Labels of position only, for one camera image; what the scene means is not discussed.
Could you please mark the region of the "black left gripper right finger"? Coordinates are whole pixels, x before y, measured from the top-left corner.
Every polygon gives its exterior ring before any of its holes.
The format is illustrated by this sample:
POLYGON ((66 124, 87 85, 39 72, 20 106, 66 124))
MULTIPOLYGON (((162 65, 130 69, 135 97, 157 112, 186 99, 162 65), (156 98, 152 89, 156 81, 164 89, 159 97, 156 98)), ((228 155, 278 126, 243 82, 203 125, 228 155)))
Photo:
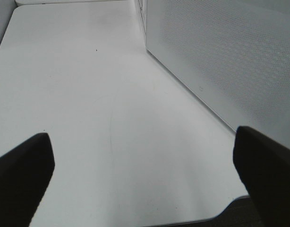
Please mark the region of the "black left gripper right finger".
POLYGON ((239 126, 233 163, 264 225, 290 227, 290 149, 239 126))

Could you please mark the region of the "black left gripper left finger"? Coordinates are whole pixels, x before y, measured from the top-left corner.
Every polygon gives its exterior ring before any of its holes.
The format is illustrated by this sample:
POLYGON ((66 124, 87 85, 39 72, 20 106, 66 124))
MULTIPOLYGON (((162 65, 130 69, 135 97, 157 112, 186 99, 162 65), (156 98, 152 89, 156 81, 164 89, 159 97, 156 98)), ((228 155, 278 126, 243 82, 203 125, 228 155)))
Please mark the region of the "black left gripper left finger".
POLYGON ((0 157, 0 227, 27 227, 55 168, 50 137, 38 133, 0 157))

